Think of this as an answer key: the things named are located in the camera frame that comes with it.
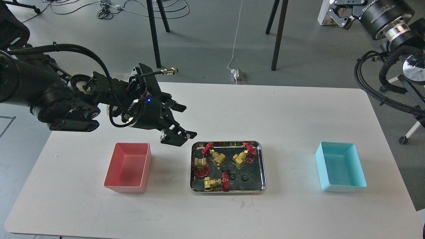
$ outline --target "table leg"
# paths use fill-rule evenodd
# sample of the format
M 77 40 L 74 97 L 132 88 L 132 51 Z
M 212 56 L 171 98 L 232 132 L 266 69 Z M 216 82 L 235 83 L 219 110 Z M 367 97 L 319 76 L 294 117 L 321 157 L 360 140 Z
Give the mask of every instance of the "table leg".
M 150 33 L 152 34 L 153 52 L 155 54 L 156 67 L 161 68 L 161 58 L 159 57 L 158 37 L 156 35 L 155 16 L 153 15 L 152 0 L 146 0 L 147 12 L 149 15 Z
M 283 34 L 283 26 L 285 24 L 285 18 L 286 18 L 286 10 L 288 8 L 288 1 L 289 0 L 283 0 L 282 1 L 282 10 L 280 11 L 280 18 L 279 18 L 279 26 L 278 26 L 278 33 L 276 36 L 276 43 L 275 43 L 275 51 L 273 52 L 273 60 L 272 60 L 272 71 L 276 70 L 276 65 L 278 63 L 278 57 L 279 57 L 279 50 L 281 48 L 281 40 L 282 40 L 282 34 Z
M 162 21 L 164 22 L 164 27 L 166 32 L 170 32 L 170 27 L 168 26 L 167 16 L 165 15 L 164 5 L 162 0 L 157 0 L 159 12 L 161 13 Z
M 273 21 L 275 20 L 276 11 L 278 10 L 280 0 L 275 0 L 273 3 L 272 12 L 270 13 L 269 23 L 267 24 L 266 34 L 270 34 L 270 29 L 272 28 Z

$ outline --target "metal tray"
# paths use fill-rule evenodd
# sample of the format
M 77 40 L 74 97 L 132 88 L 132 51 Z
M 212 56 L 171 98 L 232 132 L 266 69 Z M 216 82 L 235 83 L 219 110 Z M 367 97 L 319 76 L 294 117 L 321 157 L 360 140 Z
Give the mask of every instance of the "metal tray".
M 255 156 L 249 155 L 246 162 L 241 169 L 238 169 L 232 162 L 232 157 L 235 154 L 241 153 L 245 147 L 244 142 L 250 143 L 256 150 L 257 154 Z M 214 149 L 220 154 L 226 156 L 226 161 L 220 167 L 217 167 L 212 160 L 210 153 L 207 153 L 206 156 L 202 155 L 202 150 L 209 142 L 196 142 L 192 145 L 191 153 L 191 164 L 190 164 L 190 188 L 196 193 L 202 194 L 235 194 L 235 193 L 246 193 L 246 194 L 256 194 L 262 192 L 266 188 L 266 175 L 264 172 L 264 161 L 263 161 L 263 152 L 261 149 L 260 143 L 257 141 L 213 141 Z M 235 180 L 229 180 L 230 190 L 228 192 L 222 191 L 222 187 L 218 186 L 213 191 L 204 190 L 204 179 L 195 176 L 193 171 L 195 158 L 207 159 L 207 164 L 210 167 L 210 173 L 208 177 L 213 179 L 222 178 L 223 167 L 226 167 L 235 175 Z M 243 181 L 242 177 L 248 176 L 247 181 Z

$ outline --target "black tube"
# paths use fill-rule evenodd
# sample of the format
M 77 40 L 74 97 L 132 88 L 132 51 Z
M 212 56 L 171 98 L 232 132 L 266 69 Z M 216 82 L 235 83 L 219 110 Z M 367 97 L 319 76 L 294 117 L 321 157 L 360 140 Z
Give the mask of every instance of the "black tube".
M 359 84 L 359 86 L 366 91 L 367 94 L 369 94 L 370 96 L 372 96 L 373 98 L 377 99 L 378 101 L 381 102 L 382 104 L 386 104 L 390 107 L 393 107 L 394 109 L 409 113 L 409 114 L 413 114 L 416 116 L 421 116 L 421 117 L 425 117 L 425 110 L 420 109 L 420 108 L 416 108 L 416 107 L 412 107 L 403 103 L 400 103 L 398 101 L 395 100 L 391 100 L 390 98 L 380 94 L 379 92 L 377 92 L 376 90 L 374 90 L 363 78 L 363 74 L 362 74 L 362 65 L 364 62 L 366 62 L 367 59 L 370 59 L 372 57 L 375 56 L 380 56 L 379 53 L 375 52 L 375 54 L 370 55 L 371 53 L 374 53 L 375 51 L 370 51 L 368 53 L 366 53 L 365 55 L 362 56 L 362 58 L 357 60 L 356 66 L 354 67 L 354 78 L 356 79 L 357 83 Z
M 388 70 L 399 60 L 398 58 L 404 54 L 422 57 L 423 51 L 413 46 L 402 46 L 390 55 L 388 60 L 384 62 L 384 65 L 382 66 L 381 71 L 379 72 L 379 81 L 385 87 L 385 89 L 399 94 L 404 94 L 407 92 L 407 90 L 403 87 L 390 84 L 387 81 L 387 73 Z

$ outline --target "white cable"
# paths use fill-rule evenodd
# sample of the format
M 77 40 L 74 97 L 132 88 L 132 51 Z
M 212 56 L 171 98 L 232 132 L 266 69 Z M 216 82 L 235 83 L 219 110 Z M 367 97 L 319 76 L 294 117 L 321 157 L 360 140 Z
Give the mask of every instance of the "white cable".
M 229 65 L 233 61 L 233 54 L 235 52 L 235 44 L 236 44 L 236 36 L 238 35 L 238 29 L 239 29 L 239 20 L 241 19 L 241 10 L 242 10 L 242 4 L 244 3 L 244 0 L 241 1 L 241 8 L 239 9 L 239 17 L 238 17 L 238 27 L 236 28 L 236 34 L 235 34 L 235 42 L 233 43 L 233 50 L 232 50 L 232 59 L 230 60 L 229 64 L 226 66 L 227 69 L 232 70 L 229 68 Z

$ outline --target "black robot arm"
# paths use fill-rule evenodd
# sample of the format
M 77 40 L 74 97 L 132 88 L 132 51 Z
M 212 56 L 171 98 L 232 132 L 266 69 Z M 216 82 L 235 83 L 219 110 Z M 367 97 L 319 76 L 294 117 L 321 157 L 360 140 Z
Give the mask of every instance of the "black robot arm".
M 182 146 L 197 133 L 186 131 L 172 111 L 186 107 L 162 92 L 156 74 L 176 74 L 177 69 L 155 71 L 141 63 L 133 68 L 128 81 L 113 79 L 102 60 L 78 45 L 56 44 L 32 47 L 26 44 L 27 28 L 18 22 L 0 1 L 0 102 L 30 107 L 39 121 L 53 131 L 90 132 L 98 128 L 94 118 L 99 103 L 108 105 L 110 122 L 116 127 L 157 129 L 161 143 Z M 59 68 L 45 53 L 71 51 L 95 60 L 104 75 L 74 75 Z M 114 122 L 120 118 L 122 124 Z
M 352 9 L 351 16 L 340 16 L 340 8 Z M 415 88 L 415 85 L 425 85 L 425 19 L 420 18 L 407 25 L 414 11 L 403 0 L 334 0 L 328 14 L 342 28 L 349 29 L 357 19 L 373 40 L 385 39 L 381 53 L 369 51 L 357 60 L 354 77 L 360 87 L 379 100 L 381 105 L 387 104 L 413 114 L 421 123 L 425 122 L 425 98 Z M 418 105 L 397 102 L 374 90 L 362 75 L 362 65 L 368 59 L 383 62 L 378 77 L 382 84 L 381 91 L 409 92 Z M 391 84 L 386 77 L 397 62 L 402 62 L 402 74 L 397 79 L 404 87 Z

